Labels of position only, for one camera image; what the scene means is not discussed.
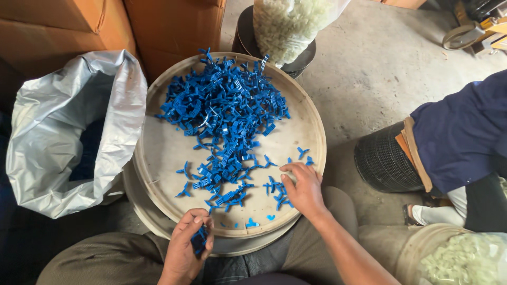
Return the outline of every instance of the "black bucket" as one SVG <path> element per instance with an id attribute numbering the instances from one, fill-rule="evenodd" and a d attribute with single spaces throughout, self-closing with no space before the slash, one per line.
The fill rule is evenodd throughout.
<path id="1" fill-rule="evenodd" d="M 424 190 L 421 178 L 395 137 L 403 121 L 359 139 L 354 149 L 357 171 L 373 189 L 383 193 Z"/>
<path id="2" fill-rule="evenodd" d="M 303 70 L 310 65 L 315 57 L 317 44 L 313 40 L 306 50 L 304 50 L 296 60 L 292 63 L 286 63 L 280 68 L 293 79 L 296 79 L 303 73 Z M 236 26 L 236 34 L 232 42 L 232 52 L 248 54 L 256 58 L 264 58 L 255 41 L 254 35 L 254 7 L 246 8 L 239 15 L 238 25 Z"/>

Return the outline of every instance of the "concrete floor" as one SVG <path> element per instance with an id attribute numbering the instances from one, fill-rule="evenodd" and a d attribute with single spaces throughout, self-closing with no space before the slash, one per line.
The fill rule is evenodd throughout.
<path id="1" fill-rule="evenodd" d="M 239 14 L 252 4 L 253 0 L 228 1 L 221 51 L 231 50 Z M 455 27 L 446 11 L 352 0 L 317 36 L 317 55 L 297 82 L 312 98 L 324 124 L 328 143 L 324 183 L 352 197 L 359 225 L 401 225 L 401 206 L 421 204 L 421 199 L 419 194 L 383 194 L 364 184 L 353 163 L 355 139 L 507 66 L 503 53 L 476 57 L 469 51 L 444 51 L 440 41 Z M 147 231 L 126 200 L 111 208 L 110 215 L 118 217 L 115 230 Z"/>

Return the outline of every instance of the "person's hand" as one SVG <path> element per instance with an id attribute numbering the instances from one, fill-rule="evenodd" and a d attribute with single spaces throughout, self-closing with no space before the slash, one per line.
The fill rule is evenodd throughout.
<path id="1" fill-rule="evenodd" d="M 190 239 L 203 224 L 208 232 L 206 249 L 197 258 Z M 204 260 L 213 249 L 213 227 L 213 219 L 205 209 L 190 209 L 183 215 L 172 232 L 159 285 L 189 285 L 197 277 Z"/>
<path id="2" fill-rule="evenodd" d="M 296 185 L 287 174 L 282 174 L 281 179 L 287 196 L 292 205 L 306 218 L 312 221 L 314 218 L 329 212 L 322 199 L 320 184 L 322 175 L 317 173 L 311 165 L 301 162 L 291 162 L 280 167 L 281 171 L 291 171 L 296 177 Z"/>

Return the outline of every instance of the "gray pants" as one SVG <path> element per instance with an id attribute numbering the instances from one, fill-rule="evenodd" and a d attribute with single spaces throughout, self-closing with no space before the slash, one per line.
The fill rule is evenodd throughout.
<path id="1" fill-rule="evenodd" d="M 357 219 L 350 197 L 335 187 L 323 187 L 322 195 L 335 219 L 357 239 Z M 116 232 L 90 237 L 55 256 L 40 274 L 37 285 L 157 284 L 168 245 L 169 240 L 152 233 Z M 324 241 L 305 217 L 294 227 L 281 272 L 310 284 L 342 284 Z M 230 276 L 212 283 L 225 284 L 244 277 Z"/>

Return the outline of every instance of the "plastic bag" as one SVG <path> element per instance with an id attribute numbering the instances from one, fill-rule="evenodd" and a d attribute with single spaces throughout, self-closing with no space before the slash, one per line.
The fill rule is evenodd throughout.
<path id="1" fill-rule="evenodd" d="M 419 264 L 414 284 L 507 284 L 507 234 L 469 233 L 453 236 Z"/>
<path id="2" fill-rule="evenodd" d="M 102 202 L 132 158 L 147 89 L 139 62 L 126 50 L 89 52 L 25 82 L 6 159 L 18 205 L 58 218 Z M 93 179 L 69 181 L 83 153 L 81 134 L 104 118 Z"/>
<path id="3" fill-rule="evenodd" d="M 293 62 L 350 0 L 254 0 L 253 30 L 262 54 L 278 68 Z"/>

